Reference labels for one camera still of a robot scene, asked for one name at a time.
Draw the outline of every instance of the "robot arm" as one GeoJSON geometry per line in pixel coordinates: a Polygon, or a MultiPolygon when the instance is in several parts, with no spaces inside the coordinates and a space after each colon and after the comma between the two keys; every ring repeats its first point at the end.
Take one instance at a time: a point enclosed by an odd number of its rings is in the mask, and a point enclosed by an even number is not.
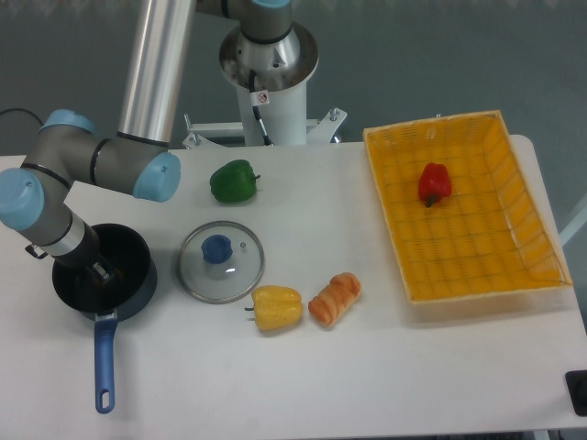
{"type": "MultiPolygon", "coordinates": [[[[244,76],[248,82],[255,71],[259,81],[268,80],[267,87],[281,90],[316,66],[317,55],[300,71],[290,0],[200,0],[197,8],[195,0],[144,0],[117,136],[99,138],[85,117],[58,110],[20,169],[0,173],[0,221],[61,264],[95,268],[101,261],[95,231],[64,204],[75,181],[157,202],[177,189],[180,161],[167,147],[194,10],[240,22],[241,50],[231,50],[230,57],[242,51],[242,60],[225,62],[242,72],[230,73],[235,81],[244,76]],[[272,85],[274,78],[288,84],[272,85]]],[[[305,137],[305,99],[303,104],[298,125],[305,137]]]]}
{"type": "Polygon", "coordinates": [[[95,231],[64,200],[75,181],[157,202],[172,197],[180,161],[167,147],[194,0],[146,0],[117,137],[69,110],[53,112],[20,169],[0,173],[0,220],[70,268],[100,261],[95,231]]]}

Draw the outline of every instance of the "black cable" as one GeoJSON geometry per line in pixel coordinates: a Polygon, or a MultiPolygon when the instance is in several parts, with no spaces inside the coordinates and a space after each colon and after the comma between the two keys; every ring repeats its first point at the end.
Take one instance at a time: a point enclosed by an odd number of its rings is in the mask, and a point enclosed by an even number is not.
{"type": "MultiPolygon", "coordinates": [[[[249,71],[249,93],[250,94],[255,93],[255,76],[257,76],[257,73],[251,69],[249,71]]],[[[253,107],[253,114],[255,115],[255,119],[257,119],[257,122],[259,122],[260,132],[263,135],[263,141],[265,142],[265,145],[273,145],[273,142],[271,142],[271,139],[269,139],[269,135],[267,134],[267,130],[265,129],[265,125],[263,124],[263,120],[260,118],[259,106],[254,105],[252,107],[253,107]]]]}
{"type": "Polygon", "coordinates": [[[27,110],[26,108],[20,108],[20,107],[7,108],[6,110],[2,110],[0,112],[0,116],[1,115],[5,115],[6,113],[10,113],[10,112],[23,112],[23,113],[26,113],[27,115],[33,116],[35,119],[37,119],[37,122],[39,122],[39,125],[40,126],[43,126],[43,121],[41,120],[41,118],[38,117],[37,115],[35,115],[30,110],[27,110]]]}

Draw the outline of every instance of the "yellow basket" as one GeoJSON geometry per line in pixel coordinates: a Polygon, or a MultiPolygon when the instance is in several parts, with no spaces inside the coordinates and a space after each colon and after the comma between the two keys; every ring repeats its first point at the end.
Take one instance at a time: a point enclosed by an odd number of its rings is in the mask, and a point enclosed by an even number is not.
{"type": "Polygon", "coordinates": [[[498,111],[368,128],[363,139],[412,303],[572,285],[498,111]],[[418,198],[428,162],[452,195],[418,198]]]}

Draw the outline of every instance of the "silver metal tube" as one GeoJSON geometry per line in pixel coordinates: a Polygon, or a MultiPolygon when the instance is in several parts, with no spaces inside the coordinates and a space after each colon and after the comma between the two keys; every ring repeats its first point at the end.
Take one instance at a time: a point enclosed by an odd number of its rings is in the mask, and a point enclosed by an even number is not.
{"type": "Polygon", "coordinates": [[[144,0],[119,132],[168,143],[194,16],[194,0],[144,0]]]}

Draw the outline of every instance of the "metal bracket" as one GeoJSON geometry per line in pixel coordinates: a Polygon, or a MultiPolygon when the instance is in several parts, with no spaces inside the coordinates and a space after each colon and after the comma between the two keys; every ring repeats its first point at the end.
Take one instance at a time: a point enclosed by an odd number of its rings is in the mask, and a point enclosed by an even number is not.
{"type": "Polygon", "coordinates": [[[318,123],[317,127],[308,133],[307,145],[329,144],[337,133],[338,128],[347,118],[347,112],[333,107],[318,123]]]}

